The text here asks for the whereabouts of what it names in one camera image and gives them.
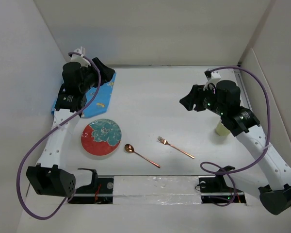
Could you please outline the blue space-print cloth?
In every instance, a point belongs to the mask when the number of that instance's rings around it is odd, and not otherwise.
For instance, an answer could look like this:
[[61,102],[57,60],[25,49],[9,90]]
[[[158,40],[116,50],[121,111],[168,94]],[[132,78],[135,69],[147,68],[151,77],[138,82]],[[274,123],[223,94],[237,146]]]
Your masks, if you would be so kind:
[[[98,94],[96,95],[95,99],[93,102],[82,112],[81,118],[87,119],[87,118],[92,118],[97,115],[101,115],[105,113],[108,109],[112,91],[113,91],[113,86],[116,78],[116,73],[114,73],[112,79],[110,82],[105,83],[102,85],[99,89]],[[86,93],[86,99],[88,103],[93,95],[95,94],[97,88],[92,87],[87,93]],[[54,115],[55,112],[55,104],[56,104],[57,99],[54,101],[54,104],[51,108],[51,114]]]

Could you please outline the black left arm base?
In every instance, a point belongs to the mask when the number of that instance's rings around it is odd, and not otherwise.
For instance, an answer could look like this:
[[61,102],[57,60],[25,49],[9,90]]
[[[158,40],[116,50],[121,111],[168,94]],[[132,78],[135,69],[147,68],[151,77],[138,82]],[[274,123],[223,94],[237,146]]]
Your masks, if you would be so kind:
[[73,172],[75,191],[70,204],[113,204],[114,176],[99,176],[95,169],[79,168]]

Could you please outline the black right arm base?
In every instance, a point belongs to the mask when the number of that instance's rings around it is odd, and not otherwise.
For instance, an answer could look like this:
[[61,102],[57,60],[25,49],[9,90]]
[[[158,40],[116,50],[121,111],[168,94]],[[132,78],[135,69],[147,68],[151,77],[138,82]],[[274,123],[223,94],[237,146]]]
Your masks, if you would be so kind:
[[234,194],[231,184],[226,184],[222,175],[200,175],[195,190],[200,193],[202,204],[227,205],[247,204],[244,192],[237,189]]

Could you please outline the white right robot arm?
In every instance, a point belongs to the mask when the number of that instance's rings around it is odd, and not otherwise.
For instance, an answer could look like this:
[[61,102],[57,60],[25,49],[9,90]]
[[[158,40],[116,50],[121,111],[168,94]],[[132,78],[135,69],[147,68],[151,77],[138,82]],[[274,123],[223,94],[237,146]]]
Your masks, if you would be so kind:
[[254,113],[241,106],[241,90],[233,81],[193,85],[189,94],[180,99],[186,110],[206,109],[217,114],[222,124],[249,151],[264,173],[267,183],[237,179],[230,166],[215,173],[215,187],[226,191],[232,187],[257,197],[264,208],[278,215],[291,207],[291,168],[266,138]]

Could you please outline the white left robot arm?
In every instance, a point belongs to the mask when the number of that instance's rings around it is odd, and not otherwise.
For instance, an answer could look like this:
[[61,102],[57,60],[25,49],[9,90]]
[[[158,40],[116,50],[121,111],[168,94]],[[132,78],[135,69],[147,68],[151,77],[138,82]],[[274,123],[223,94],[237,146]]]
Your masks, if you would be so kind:
[[100,88],[112,80],[115,70],[104,65],[97,57],[92,63],[84,58],[71,59],[63,66],[63,84],[54,106],[55,129],[47,139],[45,149],[35,166],[29,166],[26,176],[37,194],[69,198],[72,196],[76,177],[65,170],[65,150],[79,122],[86,94],[91,88]]

